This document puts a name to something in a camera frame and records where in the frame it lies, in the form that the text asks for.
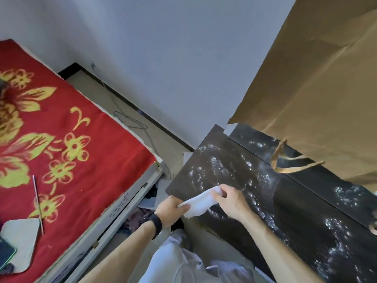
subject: phone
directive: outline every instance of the phone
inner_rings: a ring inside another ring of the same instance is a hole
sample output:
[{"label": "phone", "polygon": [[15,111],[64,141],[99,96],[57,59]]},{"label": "phone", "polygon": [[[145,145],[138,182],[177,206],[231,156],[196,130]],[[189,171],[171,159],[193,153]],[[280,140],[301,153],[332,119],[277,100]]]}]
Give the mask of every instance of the phone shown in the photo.
[{"label": "phone", "polygon": [[8,242],[0,237],[0,270],[3,269],[16,251],[16,248],[12,247]]}]

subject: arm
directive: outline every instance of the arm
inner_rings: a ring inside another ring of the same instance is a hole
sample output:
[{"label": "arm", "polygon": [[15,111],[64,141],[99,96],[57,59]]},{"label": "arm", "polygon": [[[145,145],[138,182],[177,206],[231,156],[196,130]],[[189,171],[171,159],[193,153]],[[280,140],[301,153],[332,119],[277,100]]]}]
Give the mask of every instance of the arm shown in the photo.
[{"label": "arm", "polygon": [[[189,209],[189,205],[177,208],[182,201],[170,196],[156,209],[163,228],[171,226]],[[128,282],[141,255],[156,233],[152,221],[143,223],[133,234],[111,252],[100,264],[95,266],[80,283]]]},{"label": "arm", "polygon": [[211,193],[220,207],[231,218],[243,224],[252,236],[278,283],[323,282],[289,247],[254,214],[242,192],[220,185],[226,197]]}]

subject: smartwatch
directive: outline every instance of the smartwatch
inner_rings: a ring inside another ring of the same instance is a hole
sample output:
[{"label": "smartwatch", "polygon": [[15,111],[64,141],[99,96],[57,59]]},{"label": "smartwatch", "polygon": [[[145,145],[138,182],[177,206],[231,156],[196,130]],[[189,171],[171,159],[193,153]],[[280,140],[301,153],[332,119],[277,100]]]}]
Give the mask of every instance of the smartwatch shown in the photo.
[{"label": "smartwatch", "polygon": [[141,220],[141,223],[140,225],[142,225],[143,223],[147,222],[147,221],[152,221],[153,224],[155,225],[156,227],[156,234],[155,236],[152,238],[152,239],[155,239],[156,236],[161,232],[161,230],[163,229],[163,224],[161,222],[161,219],[155,214],[155,213],[150,213],[150,214],[147,214],[142,220]]}]

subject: black wristband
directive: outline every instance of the black wristband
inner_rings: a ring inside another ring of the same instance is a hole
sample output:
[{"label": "black wristband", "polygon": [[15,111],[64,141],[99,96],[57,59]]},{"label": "black wristband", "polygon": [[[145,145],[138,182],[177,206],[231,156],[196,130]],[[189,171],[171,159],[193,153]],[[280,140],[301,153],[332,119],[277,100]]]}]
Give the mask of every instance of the black wristband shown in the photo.
[{"label": "black wristband", "polygon": [[146,216],[143,220],[142,220],[142,224],[147,222],[147,221],[151,221],[153,222],[153,224],[155,225],[156,227],[156,233],[155,233],[155,236],[153,237],[153,239],[156,238],[156,236],[161,232],[161,230],[163,229],[163,223],[161,222],[161,219],[156,215],[156,214],[150,214],[148,216]]}]

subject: hand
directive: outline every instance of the hand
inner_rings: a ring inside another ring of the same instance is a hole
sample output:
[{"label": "hand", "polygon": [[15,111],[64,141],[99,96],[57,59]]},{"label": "hand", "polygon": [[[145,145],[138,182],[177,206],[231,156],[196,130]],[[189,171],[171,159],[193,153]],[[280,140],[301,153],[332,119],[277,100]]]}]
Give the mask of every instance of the hand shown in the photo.
[{"label": "hand", "polygon": [[185,204],[184,206],[178,208],[177,205],[182,202],[182,200],[171,195],[158,205],[155,214],[161,220],[163,228],[171,226],[190,209],[189,204]]},{"label": "hand", "polygon": [[229,217],[242,223],[243,218],[252,212],[242,192],[225,184],[221,184],[220,189],[226,197],[222,197],[213,190],[211,191],[212,197]]}]

